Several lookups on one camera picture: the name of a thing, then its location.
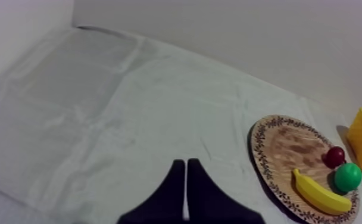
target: floral pattern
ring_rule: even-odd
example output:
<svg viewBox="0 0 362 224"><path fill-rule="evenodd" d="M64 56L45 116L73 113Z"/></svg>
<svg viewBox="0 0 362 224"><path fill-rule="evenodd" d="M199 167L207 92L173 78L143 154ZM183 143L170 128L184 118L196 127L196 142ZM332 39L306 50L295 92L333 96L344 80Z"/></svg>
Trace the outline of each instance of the floral pattern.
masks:
<svg viewBox="0 0 362 224"><path fill-rule="evenodd" d="M318 223L318 224L343 224L347 220L350 219L352 214L355 214L356 208L358 206L359 202L359 195L358 191L355 190L352 192L352 208L350 211L341 214L339 216L326 218L323 216L319 216L313 212L310 211L303 211L299 207L298 204L295 204L291 201L291 198L286 195L283 191L280 190L277 184L273 182L273 172L270 170L267 157L265 153L263 152L264 147L264 140L266 139L266 130L274 127L279 127L281 125L287 125L287 126L293 126L293 127L299 127L302 129L306 129L314 135L319 138L324 144L332 145L323 135L321 135L315 128L303 123L299 122L295 119L278 116L271 120L266 121L265 123L257 123L257 131L255 135L253 136L252 141L255 141L256 145L253 148L256 155L258 155L258 165L261 166L261 174L263 178L267 180L267 183L269 185L269 188L273 191L273 193L277 196L277 198L282 201L282 203L287 206L288 209L290 209L292 212L297 214L301 219L303 219L306 222L312 222L312 223Z"/></svg>

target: green ball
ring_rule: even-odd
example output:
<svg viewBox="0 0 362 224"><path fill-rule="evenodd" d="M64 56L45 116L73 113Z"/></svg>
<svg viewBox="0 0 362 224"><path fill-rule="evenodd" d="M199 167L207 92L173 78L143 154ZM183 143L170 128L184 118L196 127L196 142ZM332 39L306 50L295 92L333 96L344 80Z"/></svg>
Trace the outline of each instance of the green ball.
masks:
<svg viewBox="0 0 362 224"><path fill-rule="evenodd" d="M355 190L359 186L360 182L361 170L354 163L344 164L335 172L335 186L343 192Z"/></svg>

